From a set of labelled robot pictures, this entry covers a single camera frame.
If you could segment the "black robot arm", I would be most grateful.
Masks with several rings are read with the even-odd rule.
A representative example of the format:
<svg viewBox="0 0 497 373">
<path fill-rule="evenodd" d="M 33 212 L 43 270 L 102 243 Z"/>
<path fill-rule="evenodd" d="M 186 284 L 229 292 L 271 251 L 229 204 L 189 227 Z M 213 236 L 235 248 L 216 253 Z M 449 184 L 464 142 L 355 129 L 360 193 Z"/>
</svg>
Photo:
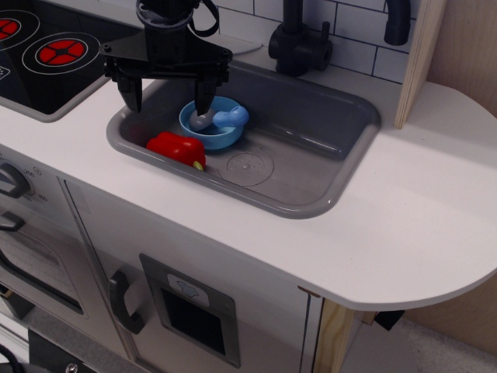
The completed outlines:
<svg viewBox="0 0 497 373">
<path fill-rule="evenodd" d="M 228 81 L 232 52 L 205 41 L 219 28 L 219 12 L 211 1 L 203 4 L 214 17 L 208 30 L 197 30 L 193 12 L 200 1 L 138 1 L 136 13 L 144 29 L 131 36 L 104 43 L 104 75 L 117 84 L 127 107 L 141 111 L 144 78 L 185 78 L 195 82 L 194 103 L 206 113 L 217 87 Z"/>
</svg>

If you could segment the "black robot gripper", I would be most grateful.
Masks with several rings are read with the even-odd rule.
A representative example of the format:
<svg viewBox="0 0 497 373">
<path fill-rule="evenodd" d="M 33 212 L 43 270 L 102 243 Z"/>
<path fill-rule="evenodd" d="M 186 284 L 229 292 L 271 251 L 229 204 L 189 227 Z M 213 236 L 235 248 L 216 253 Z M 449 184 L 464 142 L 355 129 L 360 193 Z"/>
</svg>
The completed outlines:
<svg viewBox="0 0 497 373">
<path fill-rule="evenodd" d="M 141 112 L 142 79 L 184 78 L 195 81 L 195 107 L 205 114 L 215 96 L 215 84 L 229 79 L 232 52 L 196 36 L 185 28 L 163 33 L 151 29 L 99 48 L 104 72 L 117 83 L 126 106 Z"/>
</svg>

